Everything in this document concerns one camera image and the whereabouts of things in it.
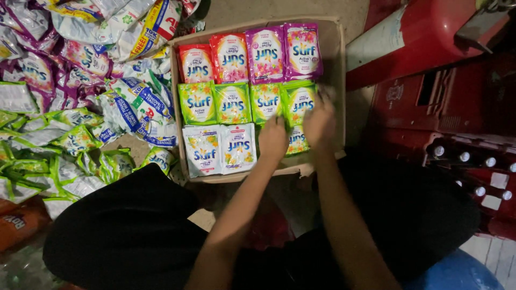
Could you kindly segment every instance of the pink surf sachet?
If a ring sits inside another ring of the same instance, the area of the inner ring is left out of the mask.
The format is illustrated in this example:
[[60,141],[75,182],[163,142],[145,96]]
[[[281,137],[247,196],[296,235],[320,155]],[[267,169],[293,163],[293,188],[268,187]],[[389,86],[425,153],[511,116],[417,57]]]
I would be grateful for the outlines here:
[[316,79],[323,74],[318,25],[316,23],[285,23],[286,80]]
[[285,81],[283,26],[246,31],[247,56],[253,85]]

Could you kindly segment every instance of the concrete floor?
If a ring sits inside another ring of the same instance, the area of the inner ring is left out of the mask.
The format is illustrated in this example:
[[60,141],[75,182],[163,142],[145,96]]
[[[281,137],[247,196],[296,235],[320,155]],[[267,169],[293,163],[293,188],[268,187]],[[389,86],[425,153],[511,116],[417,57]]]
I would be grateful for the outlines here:
[[[345,28],[346,43],[362,33],[369,6],[368,0],[264,0],[259,5],[238,0],[218,0],[213,1],[213,3],[207,1],[209,0],[203,0],[203,2],[206,2],[205,7],[203,7],[204,10],[210,4],[204,18],[207,30],[274,16],[337,15],[341,17],[341,23]],[[372,95],[372,88],[347,94],[347,145],[358,143],[360,132],[367,120]],[[150,149],[146,142],[137,140],[129,134],[104,147],[103,150],[116,148],[131,148],[131,155],[136,166],[141,165]],[[311,195],[304,195],[299,198],[299,188],[295,184],[296,178],[295,176],[285,176],[283,179],[279,178],[281,180],[274,180],[272,183],[277,184],[277,186],[271,186],[271,183],[268,193],[287,216],[287,219],[293,225],[296,236],[298,236],[310,229],[312,216],[317,210],[318,201],[316,197]],[[199,210],[190,217],[190,220],[209,231],[215,222],[215,217],[211,212]]]

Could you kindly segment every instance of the hand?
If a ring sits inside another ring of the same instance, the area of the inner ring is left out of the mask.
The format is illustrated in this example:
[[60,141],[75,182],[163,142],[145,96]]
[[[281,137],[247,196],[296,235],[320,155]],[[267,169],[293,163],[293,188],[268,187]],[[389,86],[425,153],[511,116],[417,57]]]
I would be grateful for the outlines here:
[[308,145],[314,151],[327,150],[335,134],[335,109],[325,92],[314,100],[314,108],[304,115],[303,132]]
[[285,156],[288,138],[283,117],[270,118],[258,136],[260,159],[264,158],[278,164]]

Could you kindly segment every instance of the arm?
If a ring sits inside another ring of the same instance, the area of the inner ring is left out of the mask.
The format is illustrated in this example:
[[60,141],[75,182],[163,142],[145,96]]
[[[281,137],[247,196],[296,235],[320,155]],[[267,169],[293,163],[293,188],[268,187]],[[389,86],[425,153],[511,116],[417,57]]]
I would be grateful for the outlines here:
[[272,118],[259,136],[260,158],[215,222],[197,256],[185,289],[228,289],[233,266],[265,187],[287,151],[283,118]]
[[331,146],[335,117],[326,95],[305,117],[303,129],[314,154],[326,235],[349,286],[401,289],[376,248],[337,167]]

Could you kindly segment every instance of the cardboard box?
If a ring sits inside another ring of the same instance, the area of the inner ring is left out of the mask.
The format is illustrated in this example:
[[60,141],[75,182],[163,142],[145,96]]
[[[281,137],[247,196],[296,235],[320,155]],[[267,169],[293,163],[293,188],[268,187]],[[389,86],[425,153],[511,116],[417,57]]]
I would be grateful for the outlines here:
[[[337,117],[337,132],[335,136],[335,157],[342,158],[345,156],[344,144],[345,144],[345,123],[346,123],[346,105],[345,105],[345,94],[346,94],[346,57],[345,57],[345,46],[344,40],[344,29],[340,24],[337,17],[328,16],[317,16],[317,15],[303,15],[294,17],[284,18],[272,18],[272,19],[259,19],[247,23],[238,25],[212,29],[203,31],[200,33],[179,37],[169,42],[172,46],[173,52],[175,52],[177,46],[185,44],[209,44],[209,38],[213,34],[219,33],[231,33],[238,32],[242,33],[248,29],[277,26],[282,25],[285,22],[291,23],[317,23],[319,25],[319,48],[324,64],[324,74],[317,80],[320,86],[331,87],[335,90],[335,95],[338,96],[334,100],[335,115]],[[174,96],[174,108],[175,118],[178,125],[178,143],[179,143],[179,155],[181,161],[181,167],[183,175],[189,178],[188,164],[186,161],[186,149],[183,141],[182,128],[183,128],[183,117],[181,115],[181,107],[179,105],[179,93],[178,84],[181,82],[179,73],[178,60],[175,56],[171,58],[171,73],[172,73],[172,93]],[[301,176],[310,175],[314,171],[313,166],[310,164],[309,154],[303,153],[293,157],[284,158],[274,175],[282,174],[293,174],[301,173]],[[209,175],[203,177],[197,177],[191,179],[193,182],[206,182],[206,183],[226,183],[226,182],[238,182],[244,179],[249,174],[247,172],[240,172],[228,175]]]

